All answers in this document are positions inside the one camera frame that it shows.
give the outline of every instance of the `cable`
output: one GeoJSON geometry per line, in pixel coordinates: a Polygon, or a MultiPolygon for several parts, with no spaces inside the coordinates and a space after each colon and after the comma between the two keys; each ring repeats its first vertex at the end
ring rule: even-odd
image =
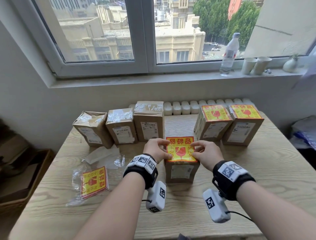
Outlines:
{"type": "Polygon", "coordinates": [[[248,220],[252,221],[249,217],[246,217],[245,215],[242,215],[242,214],[241,214],[241,213],[239,213],[239,212],[226,211],[225,213],[226,213],[226,214],[227,214],[227,213],[236,213],[236,214],[241,215],[241,216],[243,216],[244,218],[247,218],[248,220]]]}

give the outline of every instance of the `yellow and red sticker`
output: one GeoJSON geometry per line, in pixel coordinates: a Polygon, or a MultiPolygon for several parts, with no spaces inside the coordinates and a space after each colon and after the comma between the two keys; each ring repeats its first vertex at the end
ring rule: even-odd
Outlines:
{"type": "Polygon", "coordinates": [[[257,109],[252,105],[231,105],[237,118],[263,119],[257,109]]]}
{"type": "Polygon", "coordinates": [[[87,199],[108,190],[107,172],[105,167],[82,174],[81,198],[87,199]]]}
{"type": "Polygon", "coordinates": [[[232,120],[226,108],[222,105],[202,106],[206,121],[232,120]]]}
{"type": "Polygon", "coordinates": [[[172,154],[172,159],[167,160],[168,162],[197,162],[192,155],[194,147],[190,146],[194,142],[194,137],[166,137],[166,139],[170,141],[167,153],[172,154]]]}

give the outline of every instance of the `green tree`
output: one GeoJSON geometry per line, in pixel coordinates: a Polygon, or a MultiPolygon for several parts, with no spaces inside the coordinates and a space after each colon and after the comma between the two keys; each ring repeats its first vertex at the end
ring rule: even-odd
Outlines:
{"type": "Polygon", "coordinates": [[[228,22],[226,37],[230,40],[234,33],[240,33],[239,45],[245,48],[256,25],[260,8],[253,1],[244,1],[228,22]]]}
{"type": "Polygon", "coordinates": [[[228,6],[230,0],[198,0],[193,6],[193,13],[200,16],[199,27],[206,35],[225,37],[228,24],[228,6]]]}

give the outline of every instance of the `table surface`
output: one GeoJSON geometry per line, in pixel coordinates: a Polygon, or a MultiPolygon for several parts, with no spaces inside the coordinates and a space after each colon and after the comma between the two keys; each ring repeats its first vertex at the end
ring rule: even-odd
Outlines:
{"type": "MultiPolygon", "coordinates": [[[[222,145],[224,158],[247,169],[259,185],[316,216],[315,170],[275,125],[264,114],[262,116],[265,120],[250,145],[222,145]]],[[[197,115],[166,116],[165,136],[195,137],[196,119],[197,115]]],[[[144,143],[119,146],[126,164],[142,153],[143,146],[144,143]]],[[[109,169],[110,191],[89,198],[81,206],[66,207],[75,194],[71,184],[73,170],[93,150],[82,135],[72,129],[9,239],[72,239],[75,236],[122,176],[123,169],[109,169]]],[[[164,182],[162,163],[158,171],[158,180],[164,182]]],[[[192,238],[260,236],[262,233],[254,223],[236,214],[224,224],[212,222],[202,199],[204,190],[215,189],[211,177],[211,172],[201,165],[193,184],[167,186],[165,209],[161,213],[150,213],[143,203],[135,239],[177,239],[179,233],[192,238]]],[[[231,211],[245,214],[238,202],[226,201],[226,205],[231,211]]]]}

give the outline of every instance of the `bottle cap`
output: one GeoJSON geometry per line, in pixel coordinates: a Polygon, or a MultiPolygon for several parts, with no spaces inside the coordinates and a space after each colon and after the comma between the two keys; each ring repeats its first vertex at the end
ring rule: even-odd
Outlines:
{"type": "Polygon", "coordinates": [[[233,38],[240,37],[240,33],[234,33],[233,38]]]}

